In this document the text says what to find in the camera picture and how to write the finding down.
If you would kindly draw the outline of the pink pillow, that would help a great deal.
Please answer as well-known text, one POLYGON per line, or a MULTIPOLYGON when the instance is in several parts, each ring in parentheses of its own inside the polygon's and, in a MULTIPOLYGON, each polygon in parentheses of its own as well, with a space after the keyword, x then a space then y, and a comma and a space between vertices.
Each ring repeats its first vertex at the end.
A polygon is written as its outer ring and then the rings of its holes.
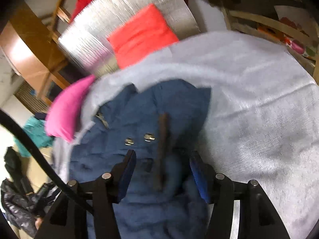
POLYGON ((45 118, 44 130, 48 136, 62 138, 67 142, 74 139, 82 102, 94 81, 94 75, 82 78, 56 97, 45 118))

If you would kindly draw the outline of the grey bed blanket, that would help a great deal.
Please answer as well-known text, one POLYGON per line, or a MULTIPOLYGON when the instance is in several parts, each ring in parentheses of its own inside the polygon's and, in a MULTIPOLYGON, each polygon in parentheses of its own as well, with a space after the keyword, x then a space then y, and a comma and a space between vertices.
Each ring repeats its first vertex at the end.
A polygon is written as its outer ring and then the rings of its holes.
POLYGON ((96 81, 75 139, 55 140, 60 178, 71 180, 71 152, 103 104, 128 85, 143 92, 175 79, 211 89, 194 150, 235 181, 258 180, 289 236, 306 238, 318 222, 318 85, 284 47, 237 32, 188 38, 96 81))

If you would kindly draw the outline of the navy blue puffer jacket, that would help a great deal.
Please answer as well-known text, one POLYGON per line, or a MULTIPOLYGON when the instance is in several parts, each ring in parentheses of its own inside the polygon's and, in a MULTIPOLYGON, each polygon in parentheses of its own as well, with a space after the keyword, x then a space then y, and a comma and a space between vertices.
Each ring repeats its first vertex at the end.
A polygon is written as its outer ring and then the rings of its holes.
POLYGON ((208 221, 189 165, 210 104, 211 89, 181 79, 143 92, 126 86, 103 104, 71 152, 69 176, 98 178, 127 151, 137 163, 125 198, 114 206, 122 238, 203 238, 208 221))

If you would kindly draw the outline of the teal garment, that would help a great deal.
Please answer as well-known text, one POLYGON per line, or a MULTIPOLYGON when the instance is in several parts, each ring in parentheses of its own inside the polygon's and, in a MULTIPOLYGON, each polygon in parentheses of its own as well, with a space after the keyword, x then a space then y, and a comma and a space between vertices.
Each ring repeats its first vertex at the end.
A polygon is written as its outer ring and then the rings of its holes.
MULTIPOLYGON (((30 117, 22 129, 30 137, 33 143, 37 148, 47 148, 51 147, 53 144, 53 137, 48 136, 44 129, 44 120, 38 120, 35 117, 30 117)), ((22 157, 29 158, 31 154, 29 151, 22 145, 22 143, 14 137, 14 142, 18 148, 18 152, 22 157)))

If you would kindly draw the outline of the wooden side table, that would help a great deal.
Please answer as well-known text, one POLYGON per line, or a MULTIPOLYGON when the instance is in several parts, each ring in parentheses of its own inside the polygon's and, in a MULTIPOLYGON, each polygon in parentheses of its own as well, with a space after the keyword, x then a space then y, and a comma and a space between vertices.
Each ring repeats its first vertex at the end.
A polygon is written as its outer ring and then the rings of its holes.
POLYGON ((229 30, 286 46, 318 81, 318 0, 209 0, 229 30))

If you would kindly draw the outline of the wooden stair railing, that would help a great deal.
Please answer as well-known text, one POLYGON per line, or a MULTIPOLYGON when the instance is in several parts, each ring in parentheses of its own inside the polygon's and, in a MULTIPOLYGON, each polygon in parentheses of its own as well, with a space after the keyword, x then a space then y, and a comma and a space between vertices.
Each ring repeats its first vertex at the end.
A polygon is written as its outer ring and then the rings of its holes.
POLYGON ((61 36, 57 30, 59 21, 70 24, 71 14, 65 9, 64 4, 66 0, 58 0, 56 4, 56 9, 54 10, 51 18, 51 23, 48 25, 50 31, 49 37, 55 43, 58 43, 58 39, 61 36))

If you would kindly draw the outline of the black garment on sofa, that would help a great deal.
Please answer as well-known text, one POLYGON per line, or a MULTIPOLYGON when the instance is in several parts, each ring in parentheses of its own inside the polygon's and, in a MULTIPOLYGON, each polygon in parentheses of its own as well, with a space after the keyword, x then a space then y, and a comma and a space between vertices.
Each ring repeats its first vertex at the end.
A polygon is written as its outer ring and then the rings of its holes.
POLYGON ((7 148, 4 155, 4 163, 5 169, 9 173, 18 192, 26 196, 33 194, 34 190, 31 186, 30 180, 23 171, 20 157, 12 147, 7 148))

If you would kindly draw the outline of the red-orange pillow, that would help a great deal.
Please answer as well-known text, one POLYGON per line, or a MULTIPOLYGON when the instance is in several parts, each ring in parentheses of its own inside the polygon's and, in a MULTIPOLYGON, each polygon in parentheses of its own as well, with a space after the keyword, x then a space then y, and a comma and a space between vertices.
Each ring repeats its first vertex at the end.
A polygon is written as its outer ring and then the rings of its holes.
POLYGON ((154 4, 149 4, 117 27, 107 38, 121 70, 149 54, 179 41, 154 4))

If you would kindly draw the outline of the black shiny puffer jacket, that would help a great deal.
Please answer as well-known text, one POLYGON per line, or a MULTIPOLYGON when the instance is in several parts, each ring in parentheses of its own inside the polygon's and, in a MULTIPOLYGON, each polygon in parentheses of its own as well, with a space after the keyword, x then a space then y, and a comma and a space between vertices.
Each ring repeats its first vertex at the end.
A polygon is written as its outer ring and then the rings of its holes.
POLYGON ((37 192, 23 195, 13 182, 5 179, 1 184, 1 204, 5 217, 12 225, 33 238, 38 231, 36 219, 46 216, 60 192, 60 189, 49 182, 44 183, 37 192))

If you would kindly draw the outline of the wooden cabinet at pillar base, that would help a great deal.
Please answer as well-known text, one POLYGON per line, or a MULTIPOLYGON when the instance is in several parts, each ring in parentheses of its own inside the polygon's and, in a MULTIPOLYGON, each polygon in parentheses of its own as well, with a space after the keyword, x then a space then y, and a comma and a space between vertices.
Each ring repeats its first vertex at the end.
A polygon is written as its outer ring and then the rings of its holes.
POLYGON ((38 96, 50 106, 63 90, 87 75, 87 71, 66 59, 50 71, 38 96))

